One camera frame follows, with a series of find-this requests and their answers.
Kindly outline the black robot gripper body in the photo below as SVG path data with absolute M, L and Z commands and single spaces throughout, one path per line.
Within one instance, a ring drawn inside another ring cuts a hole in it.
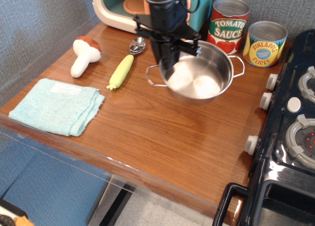
M 136 33 L 144 38 L 167 40 L 179 38 L 177 42 L 180 50 L 195 54 L 200 34 L 188 26 L 187 0 L 146 0 L 150 7 L 150 14 L 140 14 L 133 17 L 137 24 Z

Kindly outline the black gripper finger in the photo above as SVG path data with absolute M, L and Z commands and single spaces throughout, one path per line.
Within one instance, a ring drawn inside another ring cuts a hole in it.
M 200 56 L 201 50 L 202 50 L 201 47 L 198 47 L 198 48 L 196 49 L 196 51 L 195 51 L 195 56 L 196 56 L 196 57 Z
M 177 45 L 179 38 L 170 38 L 167 40 L 151 38 L 153 54 L 158 63 L 163 65 L 165 69 L 171 68 L 179 61 L 180 48 Z

